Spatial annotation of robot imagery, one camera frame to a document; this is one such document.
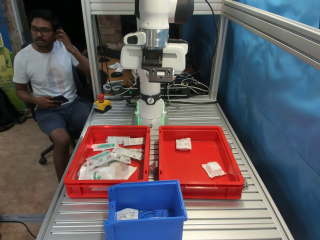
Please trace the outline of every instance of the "blue crate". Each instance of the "blue crate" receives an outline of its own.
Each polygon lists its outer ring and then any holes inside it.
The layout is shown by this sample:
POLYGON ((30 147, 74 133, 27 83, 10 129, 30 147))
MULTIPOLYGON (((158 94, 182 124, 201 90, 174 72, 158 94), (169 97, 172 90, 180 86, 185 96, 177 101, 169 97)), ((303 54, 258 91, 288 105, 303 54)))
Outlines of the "blue crate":
POLYGON ((181 240, 187 212, 178 180, 121 183, 108 188, 106 240, 181 240), (116 220, 123 209, 138 219, 116 220))

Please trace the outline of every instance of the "floor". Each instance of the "floor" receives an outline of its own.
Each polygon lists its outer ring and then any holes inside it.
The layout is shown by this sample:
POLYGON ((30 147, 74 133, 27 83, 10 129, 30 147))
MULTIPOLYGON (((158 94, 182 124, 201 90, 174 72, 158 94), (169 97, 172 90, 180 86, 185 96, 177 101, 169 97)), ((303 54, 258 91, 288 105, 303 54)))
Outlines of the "floor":
MULTIPOLYGON (((0 132, 0 216, 45 214, 58 187, 53 153, 46 165, 38 163, 40 153, 51 144, 31 118, 0 132)), ((41 223, 27 223, 37 235, 41 223)), ((32 240, 20 223, 1 223, 1 240, 32 240)))

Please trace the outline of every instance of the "chair wheel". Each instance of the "chair wheel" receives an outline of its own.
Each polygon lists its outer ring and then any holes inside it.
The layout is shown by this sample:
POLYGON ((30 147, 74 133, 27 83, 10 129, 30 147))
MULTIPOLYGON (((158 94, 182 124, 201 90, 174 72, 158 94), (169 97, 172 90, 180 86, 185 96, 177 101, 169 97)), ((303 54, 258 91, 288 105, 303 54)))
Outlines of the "chair wheel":
POLYGON ((45 165, 47 163, 47 159, 45 157, 42 157, 39 159, 39 164, 45 165))

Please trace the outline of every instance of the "red plastic crate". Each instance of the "red plastic crate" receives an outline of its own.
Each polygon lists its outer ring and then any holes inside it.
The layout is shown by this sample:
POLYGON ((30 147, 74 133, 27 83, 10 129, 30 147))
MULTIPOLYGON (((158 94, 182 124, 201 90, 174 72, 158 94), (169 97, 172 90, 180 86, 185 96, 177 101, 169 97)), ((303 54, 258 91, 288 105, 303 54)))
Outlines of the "red plastic crate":
POLYGON ((66 193, 70 198, 106 198, 108 187, 129 182, 149 180, 150 127, 149 126, 90 126, 64 177, 66 193), (139 161, 131 159, 131 166, 137 167, 128 180, 78 180, 78 172, 86 159, 101 153, 93 151, 93 144, 105 143, 108 136, 145 138, 145 144, 125 148, 143 149, 144 157, 139 161))
POLYGON ((245 180, 219 126, 161 126, 159 180, 179 180, 185 199, 240 199, 245 180), (176 140, 191 138, 191 150, 176 140), (227 174, 210 178, 202 164, 218 162, 227 174))

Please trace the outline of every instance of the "man's hand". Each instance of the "man's hand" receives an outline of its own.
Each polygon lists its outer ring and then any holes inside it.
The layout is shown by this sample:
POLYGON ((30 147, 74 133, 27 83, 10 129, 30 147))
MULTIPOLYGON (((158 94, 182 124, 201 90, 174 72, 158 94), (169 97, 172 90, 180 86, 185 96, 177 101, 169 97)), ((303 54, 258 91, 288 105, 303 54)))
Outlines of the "man's hand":
POLYGON ((68 37, 68 35, 62 30, 62 29, 58 29, 56 31, 56 34, 55 34, 55 39, 60 41, 60 42, 63 42, 64 46, 65 46, 65 49, 71 53, 71 54, 74 54, 75 51, 77 51, 75 49, 75 47, 72 45, 71 41, 70 41, 70 38, 68 37))
POLYGON ((34 103, 43 109, 60 107, 62 101, 52 100, 53 98, 53 96, 38 96, 35 97, 34 103))

